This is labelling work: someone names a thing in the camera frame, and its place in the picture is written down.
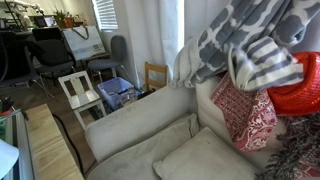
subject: couch armrest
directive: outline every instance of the couch armrest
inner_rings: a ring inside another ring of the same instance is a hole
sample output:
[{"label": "couch armrest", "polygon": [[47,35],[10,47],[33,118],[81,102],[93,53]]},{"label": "couch armrest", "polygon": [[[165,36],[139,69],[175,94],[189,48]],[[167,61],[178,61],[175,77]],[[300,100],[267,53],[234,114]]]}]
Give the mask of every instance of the couch armrest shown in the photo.
[{"label": "couch armrest", "polygon": [[166,86],[91,123],[86,139],[98,163],[160,131],[196,104],[195,90]]}]

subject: black cable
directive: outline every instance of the black cable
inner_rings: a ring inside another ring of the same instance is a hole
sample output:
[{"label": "black cable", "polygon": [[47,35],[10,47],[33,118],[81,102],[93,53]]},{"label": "black cable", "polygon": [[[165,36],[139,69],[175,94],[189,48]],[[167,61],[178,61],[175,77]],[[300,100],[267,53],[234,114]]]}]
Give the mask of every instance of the black cable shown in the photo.
[{"label": "black cable", "polygon": [[67,131],[67,129],[66,129],[64,123],[63,123],[63,121],[60,119],[60,117],[57,116],[57,115],[55,115],[55,114],[52,114],[52,116],[55,117],[55,118],[59,121],[59,123],[61,124],[61,126],[62,126],[62,128],[63,128],[63,130],[64,130],[64,132],[65,132],[65,134],[66,134],[66,136],[67,136],[67,138],[68,138],[68,141],[70,142],[70,145],[72,146],[72,148],[73,148],[74,151],[76,152],[76,156],[77,156],[77,158],[78,158],[79,165],[80,165],[80,171],[81,171],[82,175],[84,176],[85,172],[84,172],[84,170],[83,170],[83,165],[82,165],[82,161],[81,161],[81,158],[80,158],[80,153],[79,153],[79,151],[77,150],[76,146],[75,146],[75,145],[73,144],[73,142],[71,141],[70,135],[69,135],[69,133],[68,133],[68,131]]}]

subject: red basket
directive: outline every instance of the red basket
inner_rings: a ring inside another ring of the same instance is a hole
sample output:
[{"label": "red basket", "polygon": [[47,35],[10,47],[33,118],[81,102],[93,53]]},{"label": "red basket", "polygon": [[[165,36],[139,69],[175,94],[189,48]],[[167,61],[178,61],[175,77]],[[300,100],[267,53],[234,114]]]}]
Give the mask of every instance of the red basket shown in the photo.
[{"label": "red basket", "polygon": [[299,63],[303,63],[304,80],[294,85],[268,89],[276,113],[300,116],[319,111],[320,53],[301,52],[293,56]]}]

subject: wooden shelf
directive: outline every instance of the wooden shelf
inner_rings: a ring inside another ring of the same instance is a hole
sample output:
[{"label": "wooden shelf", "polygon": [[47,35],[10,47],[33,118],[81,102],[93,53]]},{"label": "wooden shelf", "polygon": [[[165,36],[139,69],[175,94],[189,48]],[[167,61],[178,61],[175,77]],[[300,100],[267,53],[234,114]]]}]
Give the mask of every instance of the wooden shelf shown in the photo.
[{"label": "wooden shelf", "polygon": [[84,179],[46,104],[26,111],[35,179]]}]

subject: throw pillow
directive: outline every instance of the throw pillow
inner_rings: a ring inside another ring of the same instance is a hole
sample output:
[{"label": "throw pillow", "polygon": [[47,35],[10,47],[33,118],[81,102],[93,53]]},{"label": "throw pillow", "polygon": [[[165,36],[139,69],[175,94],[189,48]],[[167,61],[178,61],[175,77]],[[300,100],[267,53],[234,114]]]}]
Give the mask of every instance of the throw pillow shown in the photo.
[{"label": "throw pillow", "polygon": [[241,91],[227,73],[212,92],[211,100],[223,112],[234,145],[241,151],[260,151],[277,124],[266,90]]},{"label": "throw pillow", "polygon": [[182,146],[199,132],[197,115],[180,118],[151,138],[110,157],[88,179],[159,180],[152,164]]},{"label": "throw pillow", "polygon": [[153,168],[163,180],[253,180],[257,172],[207,127]]}]

